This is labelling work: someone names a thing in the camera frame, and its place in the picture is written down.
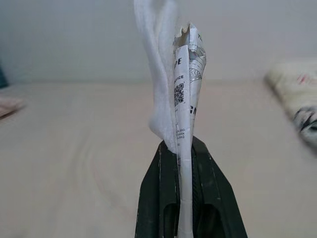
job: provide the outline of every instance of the wall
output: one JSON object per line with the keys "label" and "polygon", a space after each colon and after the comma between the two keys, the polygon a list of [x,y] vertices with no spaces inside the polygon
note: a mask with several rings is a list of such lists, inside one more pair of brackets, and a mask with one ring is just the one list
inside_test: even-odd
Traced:
{"label": "wall", "polygon": [[[208,56],[206,80],[261,79],[317,56],[316,0],[182,0]],[[0,63],[10,82],[146,81],[132,0],[2,0]]]}

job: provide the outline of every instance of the rolled newspaper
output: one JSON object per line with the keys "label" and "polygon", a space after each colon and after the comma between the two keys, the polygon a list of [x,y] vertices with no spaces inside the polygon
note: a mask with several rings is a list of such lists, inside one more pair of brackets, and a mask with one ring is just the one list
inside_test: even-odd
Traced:
{"label": "rolled newspaper", "polygon": [[206,53],[193,24],[175,38],[174,101],[180,177],[178,237],[193,237],[191,147]]}

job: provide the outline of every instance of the bed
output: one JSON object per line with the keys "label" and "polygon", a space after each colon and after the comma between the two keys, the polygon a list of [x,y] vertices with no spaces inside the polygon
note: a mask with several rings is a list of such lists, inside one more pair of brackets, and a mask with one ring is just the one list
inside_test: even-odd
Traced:
{"label": "bed", "polygon": [[[134,236],[160,140],[151,84],[20,84],[0,120],[0,237]],[[262,83],[207,84],[195,135],[229,179],[251,238],[316,237],[317,159]]]}

